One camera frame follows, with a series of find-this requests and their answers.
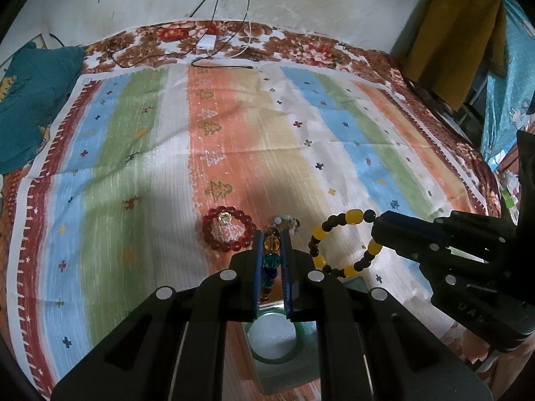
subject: multicolored beaded bracelet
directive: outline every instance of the multicolored beaded bracelet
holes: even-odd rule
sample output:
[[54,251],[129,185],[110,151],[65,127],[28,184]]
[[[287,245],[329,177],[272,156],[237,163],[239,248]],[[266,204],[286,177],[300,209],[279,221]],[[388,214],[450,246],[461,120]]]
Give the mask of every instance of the multicolored beaded bracelet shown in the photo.
[[[238,238],[237,241],[219,241],[212,234],[213,219],[218,217],[220,223],[228,223],[232,217],[240,220],[245,226],[245,233]],[[209,244],[214,250],[221,250],[223,252],[235,251],[239,252],[242,248],[246,249],[251,245],[251,240],[255,235],[256,225],[252,222],[250,215],[246,215],[242,210],[236,210],[234,206],[218,206],[217,208],[210,208],[208,215],[202,217],[202,232],[204,234],[204,242]]]
[[326,274],[332,274],[334,277],[352,277],[357,275],[358,272],[361,272],[363,269],[368,268],[371,265],[371,261],[383,248],[382,245],[376,243],[372,238],[370,243],[368,243],[367,250],[364,252],[364,257],[355,262],[353,265],[348,265],[344,269],[332,268],[327,264],[325,258],[319,254],[318,245],[322,239],[324,239],[327,234],[336,226],[345,226],[345,225],[358,225],[362,221],[366,223],[373,223],[375,221],[375,211],[366,210],[349,210],[346,213],[341,213],[338,215],[331,215],[326,221],[321,225],[318,225],[314,228],[312,237],[308,243],[308,248],[310,249],[310,256],[314,261],[314,265],[318,270],[323,271]]

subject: brown cloth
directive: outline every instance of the brown cloth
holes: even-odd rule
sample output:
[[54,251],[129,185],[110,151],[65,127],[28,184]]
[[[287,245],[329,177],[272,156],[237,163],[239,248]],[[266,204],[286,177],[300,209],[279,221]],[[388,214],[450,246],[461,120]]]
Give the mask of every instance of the brown cloth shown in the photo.
[[505,27],[502,0],[429,0],[403,75],[458,110],[484,58],[505,73]]

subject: pillow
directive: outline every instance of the pillow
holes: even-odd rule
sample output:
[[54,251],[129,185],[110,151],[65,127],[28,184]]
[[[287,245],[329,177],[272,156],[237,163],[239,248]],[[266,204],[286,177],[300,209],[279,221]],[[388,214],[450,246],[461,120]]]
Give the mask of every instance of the pillow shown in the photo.
[[82,69],[80,47],[39,49],[28,42],[0,82],[0,174],[35,158],[47,125],[69,97]]

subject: yellow bead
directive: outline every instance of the yellow bead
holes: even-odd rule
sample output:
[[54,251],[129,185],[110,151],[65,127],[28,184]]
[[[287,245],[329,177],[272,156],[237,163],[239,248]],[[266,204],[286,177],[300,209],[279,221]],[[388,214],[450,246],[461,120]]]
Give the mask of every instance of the yellow bead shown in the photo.
[[355,268],[353,267],[353,265],[348,265],[346,268],[343,269],[343,273],[347,276],[347,277],[353,277],[353,276],[356,276],[358,274],[357,270],[355,270]]
[[318,270],[321,270],[327,264],[327,262],[325,261],[325,258],[322,255],[318,255],[318,256],[313,257],[312,261],[314,261],[314,266]]
[[314,236],[314,238],[322,240],[327,236],[327,234],[328,233],[322,229],[322,225],[319,225],[314,228],[314,233],[312,235]]
[[368,252],[370,252],[370,254],[376,255],[381,251],[382,248],[383,248],[383,246],[378,244],[378,243],[376,243],[372,238],[372,239],[370,239],[370,243],[368,244],[367,250],[368,250]]
[[349,225],[358,225],[362,223],[364,213],[362,210],[349,210],[346,212],[346,221]]

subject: bed sheet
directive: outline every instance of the bed sheet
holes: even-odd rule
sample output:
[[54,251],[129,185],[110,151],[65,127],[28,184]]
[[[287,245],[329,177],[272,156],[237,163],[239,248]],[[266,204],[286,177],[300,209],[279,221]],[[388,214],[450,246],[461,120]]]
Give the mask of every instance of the bed sheet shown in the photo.
[[[189,38],[199,25],[180,28]],[[176,49],[184,32],[170,36],[177,28],[167,27],[107,40],[126,48],[119,62],[137,60],[128,47],[143,32],[173,38],[160,44]],[[257,51],[242,56],[258,61],[252,70],[194,68],[184,64],[191,55],[122,70],[104,56],[108,45],[95,45],[50,143],[28,176],[8,180],[3,246],[13,221],[14,229],[3,270],[9,337],[5,325],[2,335],[43,395],[157,286],[190,288],[227,266],[228,254],[202,242],[200,218],[210,207],[237,206],[259,226],[291,214],[301,221],[299,249],[316,224],[352,207],[427,220],[453,209],[499,213],[486,165],[408,92],[386,56],[267,28],[251,29]],[[129,35],[131,44],[121,42]],[[236,47],[249,40],[236,37],[244,39]],[[287,41],[285,56],[282,48],[262,54],[270,41]],[[337,231],[324,243],[328,263],[361,257],[369,233],[366,225]],[[410,261],[385,249],[364,276],[437,336],[451,326]],[[242,345],[230,325],[224,399],[269,399],[252,383]],[[318,399],[319,383],[280,396]]]

